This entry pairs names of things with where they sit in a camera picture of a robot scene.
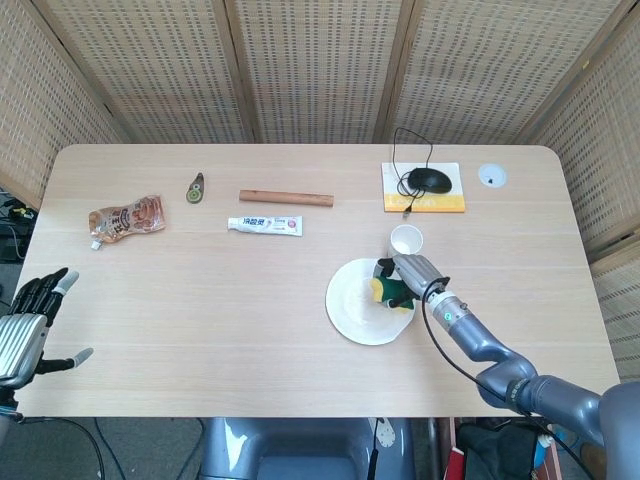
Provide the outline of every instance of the sponge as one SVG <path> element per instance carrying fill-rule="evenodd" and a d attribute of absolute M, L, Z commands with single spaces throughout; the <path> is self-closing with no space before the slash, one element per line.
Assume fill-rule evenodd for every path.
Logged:
<path fill-rule="evenodd" d="M 401 299 L 413 296 L 411 290 L 402 280 L 393 280 L 385 277 L 373 277 L 369 280 L 369 285 L 373 290 L 374 302 L 387 302 L 392 299 Z M 397 308 L 413 310 L 413 300 L 401 303 Z"/>

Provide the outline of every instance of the toothpaste tube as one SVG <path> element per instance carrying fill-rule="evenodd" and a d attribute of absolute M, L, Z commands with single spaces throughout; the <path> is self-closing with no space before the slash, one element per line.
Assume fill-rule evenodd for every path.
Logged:
<path fill-rule="evenodd" d="M 247 233 L 302 236 L 302 217 L 240 217 L 229 218 L 229 230 Z"/>

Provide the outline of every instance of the computer mouse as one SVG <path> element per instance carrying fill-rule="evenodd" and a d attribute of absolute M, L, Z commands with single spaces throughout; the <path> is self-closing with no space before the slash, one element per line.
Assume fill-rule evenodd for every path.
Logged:
<path fill-rule="evenodd" d="M 425 190 L 429 193 L 447 193 L 451 191 L 451 180 L 435 168 L 414 168 L 407 179 L 412 190 Z"/>

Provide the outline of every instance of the black wire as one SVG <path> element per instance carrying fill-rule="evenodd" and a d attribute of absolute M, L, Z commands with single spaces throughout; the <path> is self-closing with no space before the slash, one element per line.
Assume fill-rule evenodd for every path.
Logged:
<path fill-rule="evenodd" d="M 91 441 L 91 445 L 93 445 L 93 449 L 96 451 L 96 457 L 98 457 L 98 464 L 100 467 L 100 478 L 102 480 L 106 480 L 105 474 L 104 474 L 104 461 L 102 460 L 102 453 L 100 453 L 100 447 L 98 447 L 98 442 L 96 442 L 96 439 L 93 438 L 93 435 L 91 435 L 91 432 L 89 430 L 87 430 L 86 428 L 84 428 L 82 425 L 80 425 L 77 422 L 74 422 L 73 420 L 68 420 L 66 418 L 56 418 L 56 417 L 30 417 L 30 418 L 25 418 L 24 420 L 22 420 L 22 423 L 43 423 L 43 422 L 61 422 L 61 423 L 66 423 L 67 425 L 71 425 L 75 428 L 77 428 L 78 430 L 80 430 L 82 433 L 85 434 L 85 436 Z"/>
<path fill-rule="evenodd" d="M 375 450 L 376 449 L 376 437 L 378 436 L 378 423 L 380 423 L 380 419 L 378 417 L 376 417 L 376 426 L 373 427 L 373 447 L 371 448 L 371 450 Z"/>
<path fill-rule="evenodd" d="M 405 213 L 409 213 L 411 212 L 411 207 L 413 206 L 413 202 L 415 202 L 419 198 L 424 197 L 426 191 L 420 188 L 409 190 L 409 184 L 407 183 L 407 179 L 409 178 L 409 174 L 411 172 L 405 172 L 402 176 L 400 176 L 400 174 L 398 173 L 398 168 L 396 167 L 396 144 L 397 144 L 399 131 L 405 131 L 405 132 L 411 133 L 416 137 L 422 139 L 425 143 L 429 145 L 429 155 L 427 155 L 427 161 L 425 162 L 425 167 L 429 166 L 429 160 L 431 159 L 431 154 L 433 153 L 433 142 L 423 137 L 419 133 L 416 133 L 413 130 L 409 130 L 408 128 L 397 127 L 396 130 L 393 132 L 393 153 L 391 154 L 391 164 L 393 165 L 393 170 L 396 172 L 396 176 L 398 177 L 396 190 L 398 191 L 398 194 L 402 195 L 403 197 L 411 197 L 411 203 L 405 209 Z"/>
<path fill-rule="evenodd" d="M 107 442 L 107 439 L 105 438 L 104 434 L 102 433 L 102 430 L 100 429 L 100 424 L 98 423 L 98 417 L 93 417 L 93 424 L 96 427 L 100 440 L 102 440 L 102 443 L 104 443 L 104 446 L 107 447 L 107 450 L 109 450 L 109 453 L 111 454 L 111 458 L 113 458 L 113 462 L 116 464 L 116 468 L 118 469 L 118 473 L 120 473 L 120 477 L 122 477 L 122 480 L 127 480 L 127 477 L 124 474 L 122 465 L 120 465 L 120 462 L 116 457 L 116 454 L 113 452 L 113 448 L 111 448 L 111 445 L 109 445 L 109 442 Z"/>
<path fill-rule="evenodd" d="M 440 343 L 438 343 L 438 340 L 436 340 L 435 335 L 433 334 L 433 331 L 431 330 L 431 325 L 429 324 L 429 318 L 427 316 L 427 309 L 426 309 L 426 303 L 427 303 L 427 294 L 429 293 L 430 288 L 427 288 L 424 292 L 424 294 L 422 295 L 422 317 L 424 318 L 424 324 L 427 327 L 427 332 L 429 333 L 429 336 L 431 337 L 431 341 L 433 342 L 433 344 L 436 346 L 436 349 L 438 350 L 438 352 L 440 352 L 440 355 L 442 355 L 442 357 L 447 361 L 447 363 L 449 365 L 451 365 L 454 369 L 456 369 L 459 373 L 461 373 L 462 375 L 464 375 L 466 378 L 468 378 L 469 380 L 471 380 L 473 383 L 475 383 L 478 387 L 482 388 L 484 391 L 486 391 L 487 393 L 493 395 L 494 397 L 496 397 L 498 400 L 500 400 L 503 403 L 505 402 L 505 398 L 500 395 L 498 392 L 494 391 L 493 389 L 489 388 L 488 386 L 484 385 L 482 382 L 478 381 L 475 377 L 473 377 L 471 374 L 467 373 L 466 371 L 464 371 L 461 367 L 459 367 L 453 360 L 451 360 L 451 358 L 449 357 L 449 355 L 446 354 L 446 352 L 442 349 L 442 347 L 440 346 Z M 562 440 L 560 440 L 560 438 L 558 438 L 558 436 L 553 433 L 551 430 L 549 430 L 544 423 L 542 422 L 542 420 L 538 420 L 537 418 L 533 417 L 531 415 L 531 412 L 521 412 L 525 418 L 527 418 L 527 420 L 529 420 L 531 423 L 533 423 L 535 426 L 537 426 L 538 428 L 540 428 L 540 430 L 542 430 L 543 432 L 545 432 L 547 435 L 551 436 L 556 443 L 558 443 L 558 445 L 560 445 L 562 448 L 564 448 L 567 453 L 571 456 L 571 458 L 573 458 L 573 460 L 576 462 L 576 464 L 584 471 L 584 473 L 587 475 L 587 477 L 590 480 L 595 480 L 593 475 L 591 474 L 591 472 L 589 471 L 589 469 L 587 469 L 586 465 L 584 463 L 582 463 L 582 460 L 580 460 L 580 458 L 573 452 L 573 450 L 571 450 L 566 443 L 564 443 Z"/>
<path fill-rule="evenodd" d="M 196 418 L 196 420 L 198 420 L 198 423 L 200 423 L 200 436 L 198 437 L 198 441 L 194 445 L 193 449 L 191 449 L 191 453 L 182 464 L 182 468 L 180 469 L 180 473 L 178 473 L 176 480 L 180 480 L 180 477 L 182 477 L 184 472 L 187 470 L 187 466 L 189 466 L 191 459 L 196 454 L 196 451 L 198 450 L 198 447 L 200 446 L 200 443 L 202 443 L 202 439 L 204 438 L 204 430 L 205 430 L 204 422 L 199 418 Z"/>
<path fill-rule="evenodd" d="M 373 427 L 373 449 L 371 450 L 371 456 L 369 457 L 369 469 L 367 471 L 367 480 L 375 480 L 376 478 L 376 466 L 378 464 L 378 447 L 377 447 L 378 423 L 380 423 L 380 418 L 376 417 L 376 425 L 375 427 Z"/>

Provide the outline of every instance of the white cup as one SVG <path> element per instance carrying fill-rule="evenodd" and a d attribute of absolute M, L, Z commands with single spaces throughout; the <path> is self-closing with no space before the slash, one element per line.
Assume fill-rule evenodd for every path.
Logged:
<path fill-rule="evenodd" d="M 389 239 L 389 256 L 403 253 L 413 255 L 422 248 L 422 233 L 413 225 L 398 225 L 391 232 Z"/>

